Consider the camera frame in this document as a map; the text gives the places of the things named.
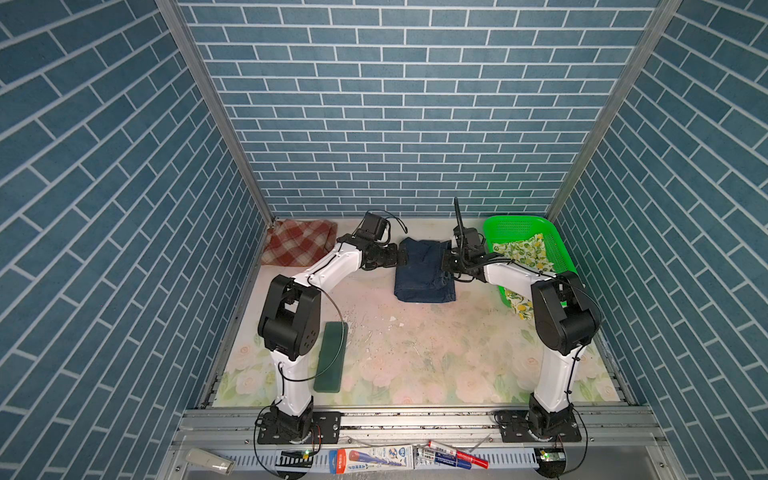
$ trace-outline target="table surface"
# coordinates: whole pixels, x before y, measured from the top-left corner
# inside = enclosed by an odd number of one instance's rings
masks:
[[[334,221],[340,236],[359,222]],[[407,219],[406,224],[411,238],[447,240],[455,221]],[[465,226],[482,231],[482,220],[467,220]],[[405,237],[394,221],[392,230],[392,241]],[[270,281],[303,270],[260,267],[214,407],[263,406],[274,400],[275,369],[257,334],[258,319]],[[341,391],[313,393],[316,406],[528,403],[545,347],[533,320],[505,306],[496,286],[456,283],[455,302],[404,303],[395,298],[394,285],[394,269],[358,270],[329,292],[349,324],[349,335]],[[339,315],[323,297],[321,328],[335,321]],[[309,354],[310,375],[322,341],[318,338]],[[619,400],[594,344],[582,356],[571,398]]]

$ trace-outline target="red marker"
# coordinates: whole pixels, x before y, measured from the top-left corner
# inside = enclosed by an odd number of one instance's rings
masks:
[[[483,460],[482,458],[477,458],[474,455],[470,455],[468,453],[460,452],[459,450],[456,450],[453,447],[449,447],[439,442],[433,442],[432,440],[430,440],[429,448],[436,450],[437,452],[443,452],[443,453],[447,453],[448,455],[454,455],[456,458],[459,458],[461,460],[466,460],[467,462],[473,463],[478,467],[483,467],[483,468],[488,467],[487,460]]]

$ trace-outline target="blue brick wall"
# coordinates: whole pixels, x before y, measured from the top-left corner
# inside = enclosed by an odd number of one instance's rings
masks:
[[[766,25],[684,0],[558,218],[691,478],[768,466]]]
[[[152,0],[0,2],[0,478],[154,474],[262,229]]]
[[[181,2],[276,214],[434,217],[544,213],[657,0],[217,3]]]

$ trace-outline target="red plaid cloth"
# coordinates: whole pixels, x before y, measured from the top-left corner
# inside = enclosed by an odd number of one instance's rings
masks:
[[[280,220],[267,233],[262,265],[312,266],[336,245],[336,228],[328,220]]]

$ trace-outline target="lemon print fabric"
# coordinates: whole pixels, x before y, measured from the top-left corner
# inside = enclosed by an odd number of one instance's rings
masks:
[[[547,248],[541,233],[522,242],[494,243],[493,251],[536,270],[554,272],[554,264],[547,260]],[[511,290],[504,289],[504,294],[521,319],[533,319],[533,303]]]

